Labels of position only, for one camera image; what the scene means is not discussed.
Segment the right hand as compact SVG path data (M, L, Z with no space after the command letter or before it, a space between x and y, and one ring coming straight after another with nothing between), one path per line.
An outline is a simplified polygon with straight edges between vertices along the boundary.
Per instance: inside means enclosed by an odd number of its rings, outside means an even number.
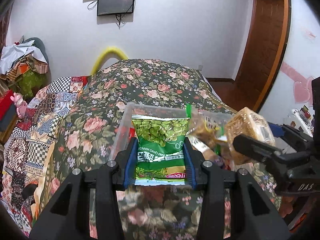
M300 212L302 209L302 206L300 205L298 201L299 197L285 197L282 196L281 198L281 204L280 208L278 209L278 212L282 218L285 218L289 214L293 212Z

